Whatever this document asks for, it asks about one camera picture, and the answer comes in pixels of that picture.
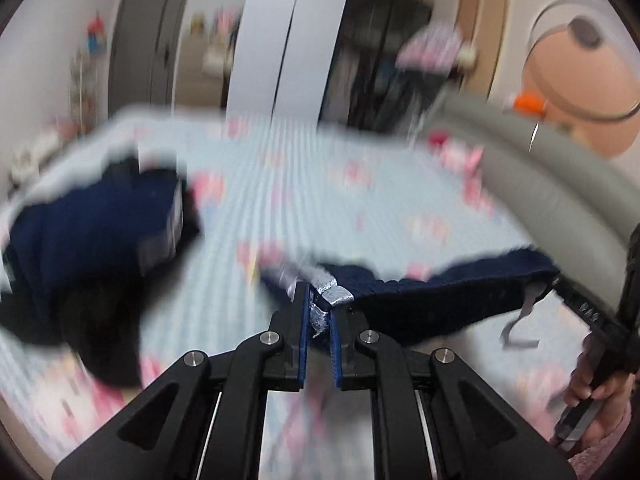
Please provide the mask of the person's right hand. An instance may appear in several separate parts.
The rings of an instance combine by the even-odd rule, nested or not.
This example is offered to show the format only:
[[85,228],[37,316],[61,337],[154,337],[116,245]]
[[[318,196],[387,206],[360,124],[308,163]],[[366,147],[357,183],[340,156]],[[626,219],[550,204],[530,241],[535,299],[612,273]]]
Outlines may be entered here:
[[599,387],[591,385],[593,381],[590,360],[592,340],[593,336],[589,334],[582,342],[582,353],[578,356],[576,367],[570,374],[570,382],[564,390],[563,400],[572,408],[580,401],[589,399],[600,401],[602,405],[600,412],[593,419],[582,438],[574,445],[570,455],[575,455],[599,444],[620,426],[626,414],[636,379],[633,374],[616,372]]

